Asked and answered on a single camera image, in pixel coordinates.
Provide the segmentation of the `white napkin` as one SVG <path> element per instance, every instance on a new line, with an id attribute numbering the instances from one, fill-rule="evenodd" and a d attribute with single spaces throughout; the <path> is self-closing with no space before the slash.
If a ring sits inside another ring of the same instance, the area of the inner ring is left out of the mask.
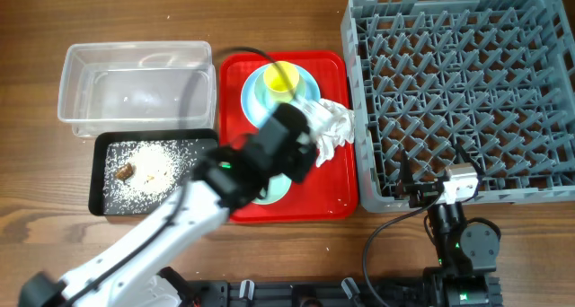
<path id="1" fill-rule="evenodd" d="M 292 104 L 303 112 L 310 127 L 312 139 L 319 151 L 315 160 L 317 168 L 333 159 L 337 147 L 354 143 L 353 110 L 327 99 L 314 101 L 295 98 Z"/>

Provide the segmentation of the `yellow plastic cup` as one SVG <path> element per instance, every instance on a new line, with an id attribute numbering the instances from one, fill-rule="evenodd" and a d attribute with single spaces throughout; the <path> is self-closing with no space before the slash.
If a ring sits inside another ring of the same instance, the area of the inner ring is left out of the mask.
<path id="1" fill-rule="evenodd" d="M 273 101 L 292 101 L 299 81 L 300 74 L 296 66 L 287 61 L 274 62 L 263 72 L 266 91 Z"/>

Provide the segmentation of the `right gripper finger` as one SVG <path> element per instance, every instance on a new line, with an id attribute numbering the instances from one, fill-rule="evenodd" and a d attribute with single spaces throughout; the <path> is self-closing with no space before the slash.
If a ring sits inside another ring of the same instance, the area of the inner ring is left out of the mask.
<path id="1" fill-rule="evenodd" d="M 481 168 L 481 166 L 476 161 L 474 161 L 472 159 L 472 157 L 469 155 L 469 153 L 466 152 L 466 150 L 459 143 L 454 144 L 454 149 L 456 152 L 456 158 L 454 160 L 454 163 L 469 163 L 473 166 L 473 168 L 477 172 L 478 177 L 484 177 L 485 176 L 485 172 Z"/>
<path id="2" fill-rule="evenodd" d="M 410 158 L 405 150 L 402 150 L 399 181 L 403 186 L 408 186 L 413 183 L 413 176 L 410 166 Z"/>

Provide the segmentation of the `green bowl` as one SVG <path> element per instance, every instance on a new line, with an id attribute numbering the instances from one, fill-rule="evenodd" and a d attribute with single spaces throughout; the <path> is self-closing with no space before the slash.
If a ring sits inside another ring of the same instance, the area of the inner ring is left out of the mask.
<path id="1" fill-rule="evenodd" d="M 270 178 L 266 188 L 253 200 L 256 205 L 266 206 L 280 201 L 289 191 L 292 180 L 285 174 Z"/>

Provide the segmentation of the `white rice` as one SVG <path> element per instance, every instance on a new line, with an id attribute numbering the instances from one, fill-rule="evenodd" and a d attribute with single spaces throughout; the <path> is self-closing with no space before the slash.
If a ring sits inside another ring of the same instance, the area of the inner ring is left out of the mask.
<path id="1" fill-rule="evenodd" d="M 105 161 L 106 212 L 148 214 L 182 183 L 213 140 L 129 141 L 112 143 Z M 115 178 L 119 167 L 130 162 L 134 175 L 125 182 Z"/>

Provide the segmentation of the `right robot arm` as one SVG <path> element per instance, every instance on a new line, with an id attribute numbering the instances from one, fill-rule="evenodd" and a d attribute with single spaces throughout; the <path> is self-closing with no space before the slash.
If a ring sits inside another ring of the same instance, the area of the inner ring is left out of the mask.
<path id="1" fill-rule="evenodd" d="M 501 306 L 497 269 L 501 230 L 492 221 L 464 214 L 464 203 L 476 198 L 484 171 L 459 144 L 455 161 L 440 176 L 418 183 L 402 151 L 400 194 L 412 209 L 425 211 L 425 230 L 435 246 L 439 266 L 425 268 L 423 287 L 428 306 Z"/>

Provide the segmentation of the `brown food chunk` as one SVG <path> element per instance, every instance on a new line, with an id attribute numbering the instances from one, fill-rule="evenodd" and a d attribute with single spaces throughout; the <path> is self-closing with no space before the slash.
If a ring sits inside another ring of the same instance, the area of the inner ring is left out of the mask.
<path id="1" fill-rule="evenodd" d="M 118 168 L 115 173 L 115 178 L 121 180 L 122 182 L 130 179 L 135 173 L 135 167 L 130 163 L 126 163 Z"/>

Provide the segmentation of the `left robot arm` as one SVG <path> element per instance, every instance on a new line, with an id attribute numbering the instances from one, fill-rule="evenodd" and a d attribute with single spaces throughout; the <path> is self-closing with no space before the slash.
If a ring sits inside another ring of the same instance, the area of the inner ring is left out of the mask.
<path id="1" fill-rule="evenodd" d="M 97 257 L 58 281 L 39 272 L 21 306 L 134 306 L 145 287 L 183 250 L 250 204 L 272 177 L 300 183 L 316 160 L 317 139 L 334 116 L 320 103 L 281 103 L 239 149 L 219 146 L 156 210 Z"/>

